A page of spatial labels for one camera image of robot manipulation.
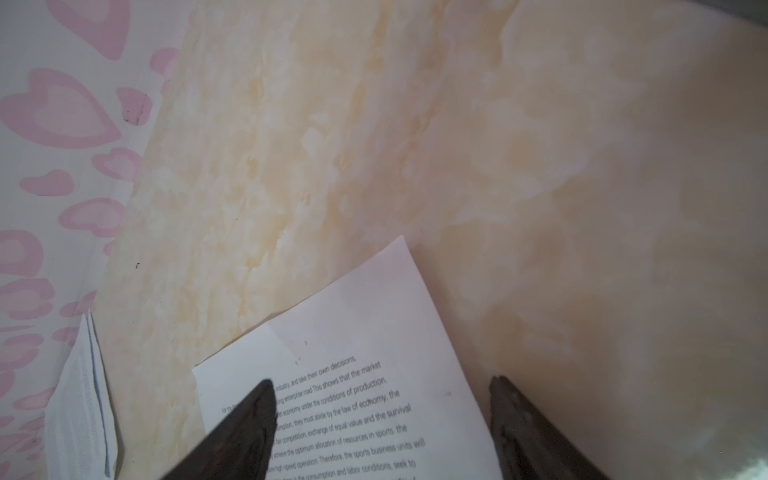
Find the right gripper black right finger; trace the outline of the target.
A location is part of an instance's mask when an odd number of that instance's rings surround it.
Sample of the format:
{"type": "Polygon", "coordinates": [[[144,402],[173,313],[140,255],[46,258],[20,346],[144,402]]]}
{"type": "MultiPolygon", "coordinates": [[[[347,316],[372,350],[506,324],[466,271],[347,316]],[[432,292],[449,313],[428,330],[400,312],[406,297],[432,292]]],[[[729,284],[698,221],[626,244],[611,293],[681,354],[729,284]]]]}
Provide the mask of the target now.
{"type": "Polygon", "coordinates": [[[504,376],[489,386],[491,436],[502,477],[516,480],[607,480],[504,376]]]}

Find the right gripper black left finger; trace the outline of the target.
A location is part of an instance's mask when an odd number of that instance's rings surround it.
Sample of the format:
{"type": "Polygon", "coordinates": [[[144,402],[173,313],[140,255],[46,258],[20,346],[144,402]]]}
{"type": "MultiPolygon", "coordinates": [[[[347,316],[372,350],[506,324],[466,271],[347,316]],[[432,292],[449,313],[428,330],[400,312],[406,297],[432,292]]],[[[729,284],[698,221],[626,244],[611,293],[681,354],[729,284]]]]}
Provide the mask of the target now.
{"type": "Polygon", "coordinates": [[[277,430],[273,383],[261,381],[165,480],[264,480],[277,430]]]}

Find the text sheet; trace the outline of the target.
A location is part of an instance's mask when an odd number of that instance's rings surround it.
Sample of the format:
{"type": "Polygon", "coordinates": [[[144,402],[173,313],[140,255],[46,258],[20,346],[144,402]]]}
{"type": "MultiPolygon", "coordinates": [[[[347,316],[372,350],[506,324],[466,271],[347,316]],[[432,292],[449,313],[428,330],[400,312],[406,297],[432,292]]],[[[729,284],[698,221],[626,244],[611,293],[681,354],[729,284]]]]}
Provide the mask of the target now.
{"type": "Polygon", "coordinates": [[[193,371],[206,430],[263,380],[271,479],[497,479],[488,426],[398,238],[193,371]]]}
{"type": "Polygon", "coordinates": [[[85,313],[44,416],[49,479],[114,479],[116,422],[95,332],[85,313]]]}

